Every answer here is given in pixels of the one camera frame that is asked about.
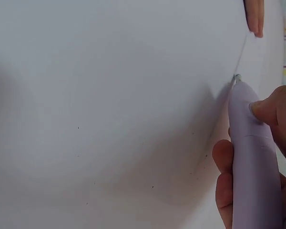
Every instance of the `white surface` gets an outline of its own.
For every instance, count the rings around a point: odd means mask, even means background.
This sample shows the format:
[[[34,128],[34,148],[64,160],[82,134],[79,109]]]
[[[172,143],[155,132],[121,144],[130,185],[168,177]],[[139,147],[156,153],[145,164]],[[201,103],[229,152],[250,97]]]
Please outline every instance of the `white surface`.
[[[0,1],[0,229],[220,227],[210,149],[225,114],[207,140],[247,33],[242,2]]]

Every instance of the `light purple pen body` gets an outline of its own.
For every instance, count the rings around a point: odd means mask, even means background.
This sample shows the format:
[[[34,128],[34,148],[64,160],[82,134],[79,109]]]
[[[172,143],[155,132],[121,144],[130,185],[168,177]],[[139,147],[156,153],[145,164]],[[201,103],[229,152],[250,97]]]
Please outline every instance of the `light purple pen body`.
[[[270,127],[258,121],[250,104],[254,90],[235,76],[228,113],[234,146],[233,229],[281,229],[282,194],[276,146]]]

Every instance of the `fingertip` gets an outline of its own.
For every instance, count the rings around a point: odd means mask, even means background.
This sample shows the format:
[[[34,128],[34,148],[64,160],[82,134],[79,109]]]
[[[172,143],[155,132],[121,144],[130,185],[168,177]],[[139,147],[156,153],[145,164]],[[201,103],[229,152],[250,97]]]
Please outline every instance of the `fingertip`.
[[[213,151],[212,151],[213,159],[216,160],[218,158],[218,155],[221,156],[221,154],[225,152],[227,149],[229,150],[231,146],[232,143],[226,139],[218,141],[213,146]]]
[[[253,32],[255,35],[258,34],[258,18],[252,14],[247,16],[248,20],[248,27],[251,32]]]
[[[228,140],[221,140],[213,147],[213,160],[221,173],[232,173],[233,145]]]
[[[263,32],[258,32],[255,34],[256,37],[262,38],[264,36]]]
[[[215,192],[216,204],[219,209],[233,202],[233,177],[230,173],[219,175]]]

